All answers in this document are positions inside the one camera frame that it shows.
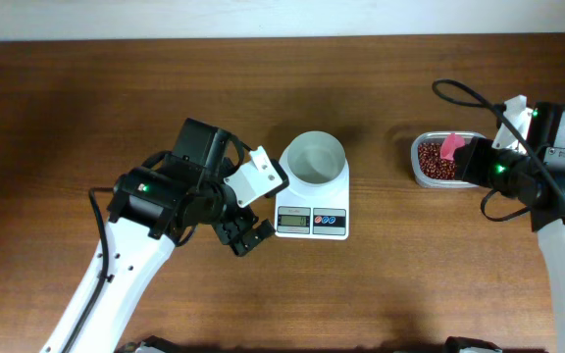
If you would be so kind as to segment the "pink measuring scoop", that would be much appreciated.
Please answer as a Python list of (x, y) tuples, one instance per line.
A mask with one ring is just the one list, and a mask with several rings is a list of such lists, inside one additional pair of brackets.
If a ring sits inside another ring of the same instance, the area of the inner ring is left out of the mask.
[(465, 138), (455, 132), (450, 133), (442, 142), (439, 149), (439, 156), (442, 160), (453, 161), (454, 153), (458, 148), (466, 144)]

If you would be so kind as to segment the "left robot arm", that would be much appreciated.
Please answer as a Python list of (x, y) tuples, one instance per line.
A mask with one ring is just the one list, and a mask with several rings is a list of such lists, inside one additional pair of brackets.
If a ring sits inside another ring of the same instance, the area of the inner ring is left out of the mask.
[(275, 232), (251, 203), (288, 185), (264, 148), (186, 120), (173, 149), (153, 154), (109, 188), (106, 216), (91, 205), (100, 240), (44, 351), (114, 351), (151, 279), (199, 226), (211, 226), (242, 257)]

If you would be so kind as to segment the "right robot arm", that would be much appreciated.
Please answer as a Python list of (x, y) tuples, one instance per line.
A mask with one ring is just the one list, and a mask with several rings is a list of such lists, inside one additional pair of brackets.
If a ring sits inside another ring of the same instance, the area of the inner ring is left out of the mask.
[(565, 105), (523, 97), (495, 106), (495, 139), (455, 150), (455, 177), (523, 204), (548, 271), (557, 349), (565, 352)]

